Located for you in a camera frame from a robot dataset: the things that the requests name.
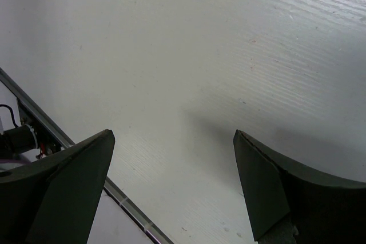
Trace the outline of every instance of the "metal rail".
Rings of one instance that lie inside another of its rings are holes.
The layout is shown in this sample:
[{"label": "metal rail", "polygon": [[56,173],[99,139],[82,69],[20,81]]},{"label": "metal rail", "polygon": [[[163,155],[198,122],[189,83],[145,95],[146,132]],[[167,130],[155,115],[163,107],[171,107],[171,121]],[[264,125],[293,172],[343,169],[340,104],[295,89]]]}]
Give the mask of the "metal rail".
[{"label": "metal rail", "polygon": [[[24,105],[62,147],[69,148],[75,145],[71,138],[1,68],[0,81],[18,98],[21,104]],[[108,177],[104,183],[104,190],[154,243],[173,244]]]}]

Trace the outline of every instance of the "wood grain texture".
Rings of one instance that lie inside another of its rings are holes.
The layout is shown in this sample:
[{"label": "wood grain texture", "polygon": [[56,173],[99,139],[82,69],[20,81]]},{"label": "wood grain texture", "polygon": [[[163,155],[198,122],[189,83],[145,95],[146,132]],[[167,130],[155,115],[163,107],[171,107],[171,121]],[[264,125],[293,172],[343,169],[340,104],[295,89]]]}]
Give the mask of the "wood grain texture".
[{"label": "wood grain texture", "polygon": [[366,180],[365,0],[0,0],[1,66],[175,243],[252,243],[232,137]]}]

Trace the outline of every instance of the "white textured surface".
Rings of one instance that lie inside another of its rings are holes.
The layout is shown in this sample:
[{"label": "white textured surface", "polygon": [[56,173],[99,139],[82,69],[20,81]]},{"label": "white textured surface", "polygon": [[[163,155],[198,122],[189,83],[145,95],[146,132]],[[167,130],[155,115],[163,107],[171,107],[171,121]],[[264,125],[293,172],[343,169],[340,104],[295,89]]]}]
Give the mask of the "white textured surface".
[{"label": "white textured surface", "polygon": [[366,180],[365,0],[0,0],[1,66],[176,243],[252,243],[239,128]]}]

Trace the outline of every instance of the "red wire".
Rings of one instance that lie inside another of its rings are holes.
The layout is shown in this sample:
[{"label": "red wire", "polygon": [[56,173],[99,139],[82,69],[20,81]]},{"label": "red wire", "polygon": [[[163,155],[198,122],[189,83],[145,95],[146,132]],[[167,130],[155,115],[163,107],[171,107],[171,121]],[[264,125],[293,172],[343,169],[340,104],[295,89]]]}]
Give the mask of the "red wire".
[{"label": "red wire", "polygon": [[42,158],[45,155],[45,145],[43,143],[41,143],[41,155],[39,156],[39,158]]}]

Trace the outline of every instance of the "black cable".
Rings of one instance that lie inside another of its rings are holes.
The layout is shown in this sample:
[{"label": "black cable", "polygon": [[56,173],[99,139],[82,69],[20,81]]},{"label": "black cable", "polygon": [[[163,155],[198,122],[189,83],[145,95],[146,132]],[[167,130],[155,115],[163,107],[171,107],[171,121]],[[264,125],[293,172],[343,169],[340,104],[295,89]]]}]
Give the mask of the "black cable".
[{"label": "black cable", "polygon": [[14,112],[13,112],[12,108],[10,106],[6,105],[6,104],[0,104],[0,107],[5,107],[10,111],[11,120],[13,122],[13,125],[14,125],[15,128],[17,128],[18,125],[15,122]]}]

